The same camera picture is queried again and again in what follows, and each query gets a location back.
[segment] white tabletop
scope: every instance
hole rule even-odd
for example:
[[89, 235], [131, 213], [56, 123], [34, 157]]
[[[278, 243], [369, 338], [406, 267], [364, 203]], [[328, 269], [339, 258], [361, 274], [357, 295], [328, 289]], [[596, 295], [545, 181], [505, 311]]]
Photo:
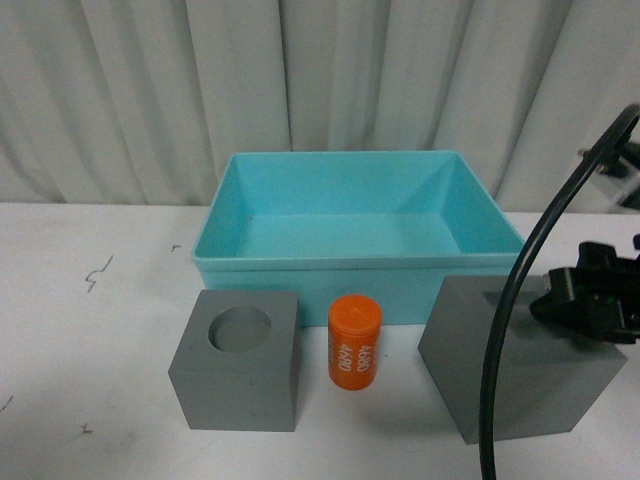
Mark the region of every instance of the white tabletop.
[[[479, 478], [420, 325], [383, 327], [359, 392], [329, 379], [326, 328], [304, 329], [294, 433], [189, 430], [167, 370], [203, 288], [190, 251], [206, 212], [0, 204], [0, 478]], [[537, 215], [509, 218], [527, 235]], [[639, 232], [640, 216], [567, 214], [533, 273], [574, 265], [583, 240], [636, 256]], [[572, 432], [497, 443], [499, 478], [640, 478], [640, 346], [621, 350]]]

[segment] curtain fold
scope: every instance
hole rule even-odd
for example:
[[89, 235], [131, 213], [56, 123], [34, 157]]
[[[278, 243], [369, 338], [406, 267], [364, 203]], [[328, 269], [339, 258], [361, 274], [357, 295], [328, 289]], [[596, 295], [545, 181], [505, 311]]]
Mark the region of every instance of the curtain fold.
[[640, 101], [638, 24], [624, 0], [7, 0], [0, 200], [206, 205], [239, 151], [452, 149], [540, 211]]

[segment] scuff mark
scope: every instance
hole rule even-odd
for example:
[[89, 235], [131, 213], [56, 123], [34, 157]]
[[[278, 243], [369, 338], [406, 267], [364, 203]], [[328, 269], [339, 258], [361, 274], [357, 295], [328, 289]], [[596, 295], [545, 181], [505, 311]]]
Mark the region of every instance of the scuff mark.
[[89, 282], [91, 284], [91, 285], [89, 285], [89, 289], [87, 290], [87, 293], [91, 293], [91, 290], [93, 289], [93, 287], [97, 283], [95, 280], [91, 279], [91, 275], [93, 275], [94, 273], [102, 273], [102, 272], [104, 272], [107, 269], [107, 267], [109, 266], [109, 264], [111, 263], [111, 260], [113, 260], [113, 255], [111, 255], [111, 257], [109, 257], [109, 260], [107, 261], [107, 264], [104, 267], [102, 267], [99, 270], [94, 270], [89, 275], [87, 275], [87, 277], [84, 279], [85, 282]]
[[2, 406], [2, 408], [0, 408], [0, 413], [4, 412], [4, 409], [9, 406], [9, 404], [12, 402], [12, 400], [13, 400], [13, 395], [11, 395], [9, 397], [9, 400], [7, 400], [7, 402]]

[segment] gray cube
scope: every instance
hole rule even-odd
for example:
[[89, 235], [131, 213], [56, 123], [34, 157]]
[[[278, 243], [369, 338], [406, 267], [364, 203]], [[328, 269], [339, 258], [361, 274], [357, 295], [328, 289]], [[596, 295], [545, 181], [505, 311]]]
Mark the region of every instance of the gray cube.
[[[446, 277], [418, 350], [466, 443], [478, 442], [484, 352], [506, 277]], [[627, 358], [529, 312], [545, 293], [541, 277], [525, 281], [502, 351], [495, 403], [496, 440], [568, 432]]]
[[298, 295], [203, 290], [169, 367], [189, 427], [292, 432]]

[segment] orange cylinder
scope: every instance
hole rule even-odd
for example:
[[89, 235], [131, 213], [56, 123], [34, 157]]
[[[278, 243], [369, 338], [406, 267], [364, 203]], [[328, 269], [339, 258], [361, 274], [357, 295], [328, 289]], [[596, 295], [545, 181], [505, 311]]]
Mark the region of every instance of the orange cylinder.
[[367, 387], [376, 375], [380, 306], [364, 295], [346, 295], [329, 308], [329, 376], [346, 390]]

